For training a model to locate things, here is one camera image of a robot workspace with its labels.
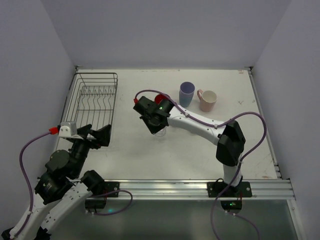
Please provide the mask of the clear glass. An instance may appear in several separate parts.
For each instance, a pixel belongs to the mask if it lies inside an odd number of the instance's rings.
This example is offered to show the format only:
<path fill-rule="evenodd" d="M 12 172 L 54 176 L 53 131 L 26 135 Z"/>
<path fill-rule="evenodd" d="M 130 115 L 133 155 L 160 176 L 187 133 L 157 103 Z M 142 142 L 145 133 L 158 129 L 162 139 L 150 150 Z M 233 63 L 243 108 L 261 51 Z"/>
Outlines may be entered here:
<path fill-rule="evenodd" d="M 158 131 L 158 132 L 155 134 L 155 136 L 161 138 L 161 137 L 164 137 L 164 136 L 166 135 L 166 133 L 167 133 L 166 128 L 163 128 L 163 129 L 161 129 L 160 131 Z"/>

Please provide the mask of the red mug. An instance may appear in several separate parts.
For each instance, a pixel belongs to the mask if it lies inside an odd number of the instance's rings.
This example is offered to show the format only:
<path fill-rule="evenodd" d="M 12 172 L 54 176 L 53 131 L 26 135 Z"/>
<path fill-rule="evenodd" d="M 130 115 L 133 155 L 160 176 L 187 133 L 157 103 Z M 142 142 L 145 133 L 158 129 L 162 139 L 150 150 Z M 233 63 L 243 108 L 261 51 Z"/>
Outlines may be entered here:
<path fill-rule="evenodd" d="M 158 95 L 156 95 L 155 98 L 154 98 L 154 102 L 155 102 L 156 104 L 160 104 L 162 100 L 168 100 L 167 96 L 164 95 L 164 94 L 158 94 Z"/>

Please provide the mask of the light blue plastic cup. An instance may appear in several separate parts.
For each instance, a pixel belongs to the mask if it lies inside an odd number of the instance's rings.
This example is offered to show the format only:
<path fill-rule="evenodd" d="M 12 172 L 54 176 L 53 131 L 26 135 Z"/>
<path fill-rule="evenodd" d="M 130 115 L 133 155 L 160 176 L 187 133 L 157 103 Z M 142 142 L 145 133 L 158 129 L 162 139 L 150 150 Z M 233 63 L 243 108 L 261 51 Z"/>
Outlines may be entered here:
<path fill-rule="evenodd" d="M 193 99 L 193 96 L 180 95 L 179 96 L 179 104 L 183 108 L 187 108 L 191 104 L 192 99 Z"/>

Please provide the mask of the lavender plastic cup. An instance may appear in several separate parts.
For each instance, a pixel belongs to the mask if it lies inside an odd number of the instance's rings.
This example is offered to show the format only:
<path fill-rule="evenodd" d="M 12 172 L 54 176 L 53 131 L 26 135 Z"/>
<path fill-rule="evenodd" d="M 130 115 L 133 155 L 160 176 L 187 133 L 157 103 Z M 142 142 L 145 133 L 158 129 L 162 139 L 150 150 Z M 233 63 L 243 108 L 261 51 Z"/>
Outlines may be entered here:
<path fill-rule="evenodd" d="M 194 96 L 195 89 L 195 85 L 192 82 L 183 82 L 179 87 L 179 100 L 191 101 Z"/>

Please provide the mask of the pink mug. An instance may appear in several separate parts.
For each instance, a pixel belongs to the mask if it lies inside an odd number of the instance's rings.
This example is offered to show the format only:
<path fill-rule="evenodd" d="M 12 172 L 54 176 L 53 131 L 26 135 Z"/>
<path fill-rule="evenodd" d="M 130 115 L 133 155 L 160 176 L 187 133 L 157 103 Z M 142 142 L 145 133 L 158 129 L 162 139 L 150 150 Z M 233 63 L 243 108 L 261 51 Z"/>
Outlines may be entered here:
<path fill-rule="evenodd" d="M 217 95 L 211 90 L 203 91 L 199 89 L 197 91 L 197 96 L 199 98 L 199 108 L 203 112 L 210 112 L 217 102 Z"/>

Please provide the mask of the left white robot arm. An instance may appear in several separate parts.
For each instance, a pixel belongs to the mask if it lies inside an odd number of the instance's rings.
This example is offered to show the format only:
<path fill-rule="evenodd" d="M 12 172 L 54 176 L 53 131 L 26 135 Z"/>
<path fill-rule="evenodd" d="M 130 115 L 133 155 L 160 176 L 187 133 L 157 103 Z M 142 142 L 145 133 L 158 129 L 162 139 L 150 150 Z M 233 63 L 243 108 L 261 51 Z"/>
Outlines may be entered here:
<path fill-rule="evenodd" d="M 111 129 L 110 124 L 93 130 L 91 124 L 77 128 L 74 122 L 64 122 L 45 133 L 46 136 L 57 134 L 60 138 L 71 142 L 72 147 L 51 154 L 45 164 L 46 171 L 39 178 L 35 188 L 31 187 L 26 171 L 21 166 L 29 190 L 29 207 L 14 227 L 2 232 L 2 239 L 34 240 L 38 235 L 47 234 L 49 229 L 42 228 L 43 221 L 71 189 L 75 189 L 79 198 L 100 195 L 104 192 L 104 180 L 95 170 L 86 171 L 78 185 L 74 185 L 73 180 L 80 177 L 91 149 L 98 150 L 109 146 Z"/>

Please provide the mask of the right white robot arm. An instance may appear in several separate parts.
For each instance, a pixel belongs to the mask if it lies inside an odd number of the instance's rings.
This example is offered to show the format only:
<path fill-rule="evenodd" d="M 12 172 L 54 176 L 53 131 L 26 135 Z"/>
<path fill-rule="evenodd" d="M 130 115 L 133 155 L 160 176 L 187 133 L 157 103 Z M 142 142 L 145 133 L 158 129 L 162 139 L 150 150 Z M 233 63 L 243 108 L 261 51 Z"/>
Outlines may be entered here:
<path fill-rule="evenodd" d="M 237 121 L 224 124 L 194 114 L 169 99 L 156 103 L 145 96 L 134 99 L 133 109 L 153 135 L 175 127 L 208 140 L 216 146 L 215 158 L 223 166 L 223 182 L 236 188 L 243 180 L 239 162 L 246 140 Z"/>

